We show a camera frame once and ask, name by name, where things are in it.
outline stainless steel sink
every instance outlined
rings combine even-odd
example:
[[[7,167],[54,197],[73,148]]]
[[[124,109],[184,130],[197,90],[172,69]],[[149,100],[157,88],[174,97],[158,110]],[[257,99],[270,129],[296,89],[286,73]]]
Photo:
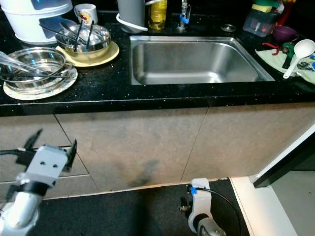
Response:
[[[231,37],[131,36],[131,84],[274,81]]]

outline stainless steel bowl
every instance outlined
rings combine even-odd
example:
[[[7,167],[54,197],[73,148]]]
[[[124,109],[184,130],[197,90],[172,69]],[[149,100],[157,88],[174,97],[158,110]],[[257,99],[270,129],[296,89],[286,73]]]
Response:
[[[75,25],[71,26],[70,29],[77,33],[79,27],[80,25]],[[82,25],[81,27],[80,37],[85,41],[89,39],[90,28],[91,25],[89,24]],[[73,38],[72,33],[67,30],[63,29],[60,33]],[[111,42],[109,31],[98,25],[93,26],[88,47],[78,43],[75,50],[74,41],[59,34],[56,35],[56,40],[57,44],[77,61],[90,61],[101,57],[107,52]]]
[[[65,68],[65,55],[56,49],[46,47],[34,47],[16,51],[8,56],[15,58],[27,65],[39,68],[47,75],[62,75]],[[27,72],[16,68],[8,69],[1,66],[1,71],[8,71],[14,76],[2,78],[7,86],[20,93],[28,93],[32,90],[46,89],[53,87],[64,80],[64,78],[52,77],[21,77],[27,75]]]

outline towel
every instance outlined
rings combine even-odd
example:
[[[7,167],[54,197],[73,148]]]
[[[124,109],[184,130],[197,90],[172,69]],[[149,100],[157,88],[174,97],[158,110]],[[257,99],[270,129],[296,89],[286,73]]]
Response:
[[[257,51],[256,53],[260,58],[262,58],[268,65],[275,68],[276,70],[285,73],[286,69],[282,68],[282,65],[284,64],[284,61],[286,59],[286,54],[284,54],[282,51],[279,51],[278,55],[272,55],[275,53],[276,49],[271,50],[264,50],[264,51]],[[299,62],[305,61],[310,66],[312,66],[312,63],[315,61],[314,59],[311,59],[310,57],[303,58]],[[315,72],[311,70],[300,70],[297,67],[294,68],[291,76],[301,76],[304,80],[307,82],[310,82],[315,85]]]

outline bottle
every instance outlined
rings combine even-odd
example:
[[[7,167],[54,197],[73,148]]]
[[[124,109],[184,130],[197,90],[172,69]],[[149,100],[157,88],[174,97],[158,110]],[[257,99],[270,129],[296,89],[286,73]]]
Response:
[[[149,11],[149,27],[155,30],[165,28],[167,0],[159,1],[151,5]]]

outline speckled granite countertop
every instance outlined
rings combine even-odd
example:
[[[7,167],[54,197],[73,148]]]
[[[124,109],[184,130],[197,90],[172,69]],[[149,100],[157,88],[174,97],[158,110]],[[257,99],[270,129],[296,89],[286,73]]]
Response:
[[[229,36],[235,37],[247,51],[276,80],[275,82],[244,82],[222,84],[185,85],[131,85],[129,74],[129,36],[120,24],[100,13],[112,40],[120,47],[119,55],[112,61],[94,67],[79,67],[78,79],[68,90],[53,97],[34,101],[10,98],[0,88],[0,116],[23,116],[80,112],[106,112],[208,106],[235,106],[247,104],[314,102],[315,85],[302,78],[282,80],[280,72],[262,61],[254,52],[263,40],[251,33],[237,30],[226,33],[220,26],[224,20],[196,17],[185,33],[176,31],[170,23],[164,32],[144,35],[171,36]],[[0,51],[11,53],[24,47],[5,20],[0,21]]]

